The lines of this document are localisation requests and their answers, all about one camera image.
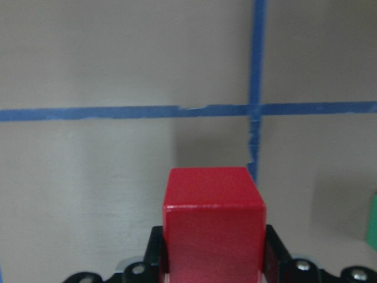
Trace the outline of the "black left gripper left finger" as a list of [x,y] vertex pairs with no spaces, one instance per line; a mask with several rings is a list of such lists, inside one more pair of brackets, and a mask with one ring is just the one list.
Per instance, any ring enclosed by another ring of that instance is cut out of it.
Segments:
[[64,282],[164,282],[166,273],[168,273],[168,260],[163,227],[154,226],[141,261],[127,265],[122,272],[116,272],[106,280],[101,275],[84,271],[69,276]]

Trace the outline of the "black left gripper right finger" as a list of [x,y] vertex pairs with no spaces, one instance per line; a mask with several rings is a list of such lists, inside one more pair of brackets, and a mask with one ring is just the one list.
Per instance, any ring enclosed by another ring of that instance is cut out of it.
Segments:
[[292,257],[272,225],[266,226],[263,275],[267,283],[376,283],[376,271],[365,266],[350,266],[338,276],[314,262]]

